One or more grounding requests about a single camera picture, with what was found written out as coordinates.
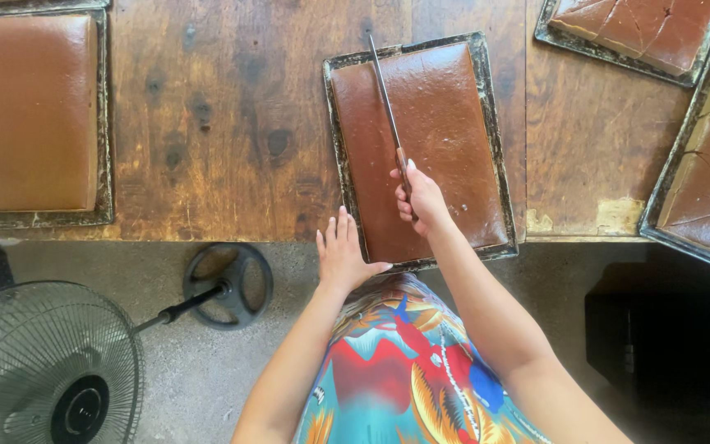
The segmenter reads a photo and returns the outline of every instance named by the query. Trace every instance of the wooden knife handle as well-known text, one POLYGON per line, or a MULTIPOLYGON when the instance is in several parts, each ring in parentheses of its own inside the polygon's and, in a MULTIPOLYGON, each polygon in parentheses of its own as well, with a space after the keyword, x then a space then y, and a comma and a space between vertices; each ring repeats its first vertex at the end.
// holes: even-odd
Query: wooden knife handle
MULTIPOLYGON (((396 148, 396 167, 399 169, 401 185, 404 187, 405 193, 407 193, 407 203, 409 204, 409 196, 413 193, 413 187, 409 184, 409 179, 407 178, 407 156, 402 147, 396 148)), ((415 210, 413 210, 412 215, 413 220, 418 220, 418 215, 415 213, 415 210)))

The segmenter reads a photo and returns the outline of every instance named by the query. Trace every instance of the colorful patterned shirt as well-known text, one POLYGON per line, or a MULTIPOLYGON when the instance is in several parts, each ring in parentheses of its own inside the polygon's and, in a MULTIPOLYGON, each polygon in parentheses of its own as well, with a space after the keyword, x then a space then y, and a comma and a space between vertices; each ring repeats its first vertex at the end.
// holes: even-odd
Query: colorful patterned shirt
POLYGON ((353 297, 293 442, 550 442, 503 391, 461 319, 414 275, 353 297))

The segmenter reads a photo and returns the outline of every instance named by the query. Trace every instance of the rectangular baking tray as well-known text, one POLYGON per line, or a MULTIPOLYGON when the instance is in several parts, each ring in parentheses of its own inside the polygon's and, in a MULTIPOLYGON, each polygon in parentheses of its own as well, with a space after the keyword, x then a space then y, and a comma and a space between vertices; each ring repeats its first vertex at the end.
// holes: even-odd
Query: rectangular baking tray
POLYGON ((108 33, 104 9, 80 9, 62 12, 15 14, 59 16, 86 14, 98 25, 98 194, 92 211, 0 212, 0 230, 14 228, 81 227, 104 225, 113 221, 113 192, 111 187, 111 147, 109 143, 108 103, 108 33))
POLYGON ((662 243, 706 262, 710 262, 709 249, 667 234, 658 229, 656 224, 659 221, 659 214, 662 211, 664 200, 667 197, 667 191, 670 190, 673 178, 678 171, 678 166, 681 164, 681 158, 684 155, 686 145, 689 142, 689 137, 692 135, 692 131, 697 123, 697 116, 700 114, 709 92, 710 53, 706 59, 705 74, 697 85, 697 89, 695 89, 692 103, 689 105, 689 109, 684 118, 684 124, 681 126, 681 131, 675 139, 675 144, 670 151, 670 156, 667 157, 667 162, 662 169, 662 175, 656 182, 656 186, 651 193, 651 197, 648 199, 648 205, 645 207, 645 211, 642 213, 639 223, 640 236, 655 240, 658 243, 662 243))
MULTIPOLYGON (((380 56, 380 59, 382 59, 458 43, 467 43, 470 50, 473 73, 476 76, 476 86, 481 102, 481 111, 484 115, 484 127, 487 130, 489 149, 492 156, 492 165, 497 180, 500 206, 503 211, 503 222, 506 225, 508 236, 507 243, 491 247, 480 247, 476 248, 475 251, 482 261, 498 259, 501 257, 513 257, 518 254, 517 231, 514 227, 514 212, 511 208, 511 200, 508 193, 506 165, 503 162, 503 148, 500 142, 500 129, 498 127, 497 109, 495 107, 495 93, 492 87, 487 40, 484 33, 481 31, 469 32, 467 34, 429 40, 419 44, 387 46, 378 49, 377 55, 380 56)), ((325 90, 327 92, 327 108, 330 114, 330 130, 333 134, 336 164, 339 166, 341 197, 344 200, 344 205, 357 222, 358 234, 360 235, 360 238, 364 240, 361 243, 360 248, 366 261, 370 261, 369 251, 368 246, 366 245, 363 228, 360 223, 360 212, 358 211, 355 187, 353 185, 352 175, 350 174, 350 161, 347 158, 347 151, 344 147, 344 137, 341 133, 341 124, 339 122, 339 113, 336 108, 335 95, 333 94, 333 83, 330 80, 330 72, 345 66, 370 63, 371 59, 372 57, 369 51, 361 51, 327 58, 323 63, 323 77, 325 80, 325 90)), ((394 267, 390 270, 390 273, 420 271, 422 269, 434 267, 437 267, 437 260, 434 257, 426 257, 424 259, 394 264, 394 267)))
POLYGON ((692 69, 680 76, 674 76, 640 60, 635 60, 612 49, 594 44, 593 42, 588 42, 586 39, 578 37, 577 35, 553 28, 549 25, 549 22, 553 14, 555 14, 556 6, 557 0, 544 0, 544 5, 541 6, 541 14, 539 14, 539 21, 536 24, 536 32, 533 34, 536 40, 578 52, 585 56, 598 58, 605 62, 614 63, 615 65, 629 68, 638 73, 654 76, 658 79, 669 81, 670 83, 675 83, 678 86, 686 88, 695 86, 703 72, 705 59, 708 56, 708 48, 710 47, 710 21, 708 22, 708 30, 706 31, 703 45, 701 45, 700 50, 697 52, 692 69))
POLYGON ((105 8, 111 0, 16 0, 0 2, 0 15, 105 8))

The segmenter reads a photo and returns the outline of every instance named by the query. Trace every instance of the wooden table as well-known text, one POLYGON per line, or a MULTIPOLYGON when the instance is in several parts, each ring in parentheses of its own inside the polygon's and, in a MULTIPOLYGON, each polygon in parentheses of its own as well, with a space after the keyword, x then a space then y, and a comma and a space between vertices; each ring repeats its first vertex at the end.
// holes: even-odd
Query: wooden table
POLYGON ((322 60, 483 30, 520 238, 637 239, 692 91, 534 42, 540 4, 117 0, 115 222, 0 238, 310 241, 341 199, 322 60))

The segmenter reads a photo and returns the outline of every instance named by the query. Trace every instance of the knife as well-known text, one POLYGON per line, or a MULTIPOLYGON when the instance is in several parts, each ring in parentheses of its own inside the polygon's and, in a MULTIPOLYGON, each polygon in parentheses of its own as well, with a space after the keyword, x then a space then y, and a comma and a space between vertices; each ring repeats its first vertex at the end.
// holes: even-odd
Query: knife
MULTIPOLYGON (((383 81, 383 71, 380 69, 380 61, 377 59, 377 49, 374 47, 374 40, 369 34, 369 46, 371 47, 371 56, 374 57, 374 70, 377 73, 377 83, 380 84, 380 94, 383 96, 385 103, 385 112, 388 114, 388 122, 390 123, 390 133, 394 136, 394 145, 396 145, 396 167, 399 169, 401 183, 407 193, 407 203, 409 204, 409 196, 413 192, 413 188, 407 179, 407 156, 404 148, 399 143, 399 133, 396 132, 396 122, 394 122, 394 113, 390 110, 390 102, 388 100, 388 91, 385 89, 385 81, 383 81)), ((413 210, 413 220, 418 220, 418 216, 413 210)))

